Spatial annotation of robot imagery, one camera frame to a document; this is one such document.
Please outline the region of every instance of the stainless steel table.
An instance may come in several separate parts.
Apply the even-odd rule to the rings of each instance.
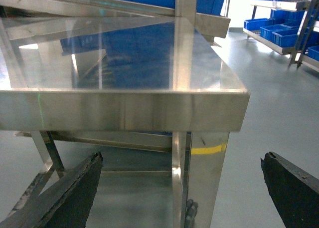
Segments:
[[[186,19],[6,18],[0,49],[1,130],[31,131],[60,174],[52,131],[135,139],[137,149],[171,143],[173,227],[184,227],[189,199],[195,227],[210,227],[229,132],[250,95]]]

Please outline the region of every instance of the table top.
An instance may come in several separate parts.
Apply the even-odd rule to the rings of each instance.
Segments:
[[[241,127],[249,92],[184,18],[5,18],[0,26],[0,129]]]

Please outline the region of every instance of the wall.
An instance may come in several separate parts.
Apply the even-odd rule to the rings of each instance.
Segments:
[[[253,8],[249,4],[249,0],[230,0],[228,17],[231,18],[231,22],[229,27],[243,27],[244,20],[251,19]],[[257,7],[255,18],[264,17],[270,17],[270,9]]]

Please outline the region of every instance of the metal shelf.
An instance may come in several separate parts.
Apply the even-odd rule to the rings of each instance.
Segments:
[[[244,33],[248,34],[253,39],[261,42],[262,44],[266,45],[267,47],[271,48],[273,51],[279,53],[280,55],[287,55],[290,54],[295,48],[294,47],[279,47],[278,45],[260,37],[259,31],[249,31],[244,29]]]
[[[288,0],[288,1],[271,1],[271,0],[250,0],[250,5],[281,9],[286,11],[303,11],[309,6],[309,0]]]
[[[314,71],[319,72],[319,61],[314,60],[313,58],[304,55],[303,56],[303,64],[308,66],[309,68],[313,69]]]

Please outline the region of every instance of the floor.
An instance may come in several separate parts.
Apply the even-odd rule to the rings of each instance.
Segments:
[[[284,228],[273,202],[268,195],[260,158],[268,151],[274,151],[302,169],[319,178],[319,79],[302,66],[299,70],[292,67],[287,70],[288,58],[280,56],[266,46],[247,40],[242,33],[229,33],[226,39],[217,39],[221,47],[215,51],[237,73],[251,92],[246,117],[240,133],[232,133],[229,138],[222,178],[218,191],[216,206],[212,219],[212,228]],[[73,162],[80,161],[96,147],[72,153],[79,144],[58,142],[58,147],[68,147],[62,152],[62,160],[72,156]],[[41,160],[30,138],[15,137],[13,132],[0,132],[0,221],[5,219],[31,180],[41,168]],[[126,162],[137,162],[131,159]],[[114,215],[114,210],[106,213],[115,219],[117,227],[165,227],[168,224],[156,223],[152,217],[144,216],[142,203],[148,202],[154,209],[158,206],[171,207],[170,199],[165,199],[169,191],[169,179],[163,179],[156,185],[157,194],[152,200],[150,192],[154,190],[151,179],[123,181],[120,188],[115,186],[119,181],[108,180],[110,187],[101,187],[98,200],[103,199],[103,189],[121,191],[123,186],[131,184],[139,217],[132,216],[127,209],[124,219],[139,221],[137,226],[121,223],[121,217]],[[117,209],[123,209],[127,195],[113,196],[118,202]],[[92,209],[99,207],[95,202]],[[158,220],[170,221],[171,214],[162,210],[157,214]],[[90,216],[88,223],[96,217]]]

